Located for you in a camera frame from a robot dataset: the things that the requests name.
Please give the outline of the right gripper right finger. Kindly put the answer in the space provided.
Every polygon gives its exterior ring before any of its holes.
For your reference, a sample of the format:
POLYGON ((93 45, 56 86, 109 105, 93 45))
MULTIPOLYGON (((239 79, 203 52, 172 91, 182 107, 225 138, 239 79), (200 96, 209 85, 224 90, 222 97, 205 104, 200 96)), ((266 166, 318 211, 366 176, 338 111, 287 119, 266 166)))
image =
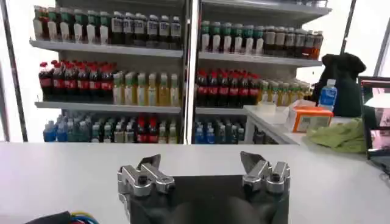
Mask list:
POLYGON ((242 185, 249 192, 265 189, 271 194, 284 194, 289 192, 291 171, 288 163, 278 161, 272 165, 259 154, 240 152, 241 163, 245 174, 242 185))

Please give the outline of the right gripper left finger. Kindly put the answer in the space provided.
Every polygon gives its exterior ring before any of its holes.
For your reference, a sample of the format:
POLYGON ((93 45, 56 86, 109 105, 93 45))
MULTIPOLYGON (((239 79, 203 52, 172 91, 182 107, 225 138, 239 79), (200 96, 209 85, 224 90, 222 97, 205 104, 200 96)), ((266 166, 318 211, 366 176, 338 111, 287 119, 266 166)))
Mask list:
POLYGON ((146 197, 155 188, 159 193, 170 193, 176 183, 173 177, 159 170, 160 161, 161 154, 156 154, 143 158, 136 167, 121 166, 117 172, 118 192, 123 195, 146 197))

